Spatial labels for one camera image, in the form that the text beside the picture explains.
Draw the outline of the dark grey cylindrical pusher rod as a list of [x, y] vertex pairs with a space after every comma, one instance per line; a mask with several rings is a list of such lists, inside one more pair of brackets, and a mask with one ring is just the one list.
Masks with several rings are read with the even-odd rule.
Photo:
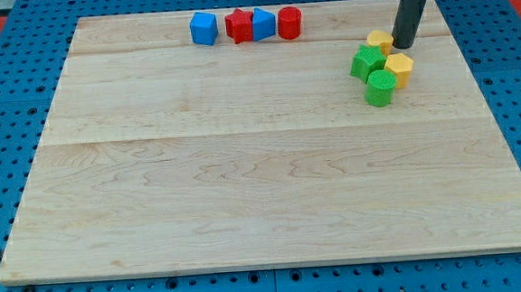
[[406, 50], [412, 47], [427, 0], [399, 1], [393, 24], [393, 47]]

